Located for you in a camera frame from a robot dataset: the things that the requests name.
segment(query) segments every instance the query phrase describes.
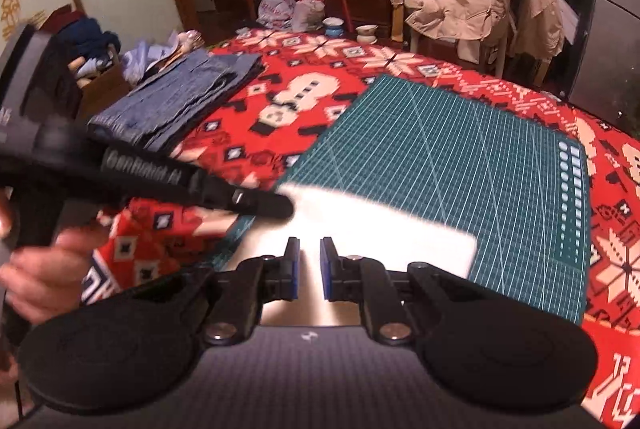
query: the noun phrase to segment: drawer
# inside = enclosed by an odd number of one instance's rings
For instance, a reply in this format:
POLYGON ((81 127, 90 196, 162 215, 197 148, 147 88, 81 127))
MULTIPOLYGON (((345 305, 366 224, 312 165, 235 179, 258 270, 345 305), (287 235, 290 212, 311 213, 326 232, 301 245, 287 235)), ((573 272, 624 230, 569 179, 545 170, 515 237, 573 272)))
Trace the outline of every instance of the drawer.
MULTIPOLYGON (((392 6, 389 0, 347 0, 351 19, 364 24, 391 25, 392 6)), ((324 13, 327 17, 341 17, 342 0, 324 0, 324 13)))

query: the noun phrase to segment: screw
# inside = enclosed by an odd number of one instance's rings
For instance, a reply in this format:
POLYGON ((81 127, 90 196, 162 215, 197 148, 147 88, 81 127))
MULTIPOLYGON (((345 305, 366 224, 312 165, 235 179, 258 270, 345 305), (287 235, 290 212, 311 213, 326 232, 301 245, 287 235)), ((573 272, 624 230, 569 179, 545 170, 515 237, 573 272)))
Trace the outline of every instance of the screw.
POLYGON ((214 341, 226 341, 236 335, 237 332, 238 329, 229 323, 213 323, 205 329, 207 339, 211 343, 214 341))
POLYGON ((401 341, 411 335, 411 328, 403 323, 387 323, 380 328, 380 335, 390 341, 401 341))

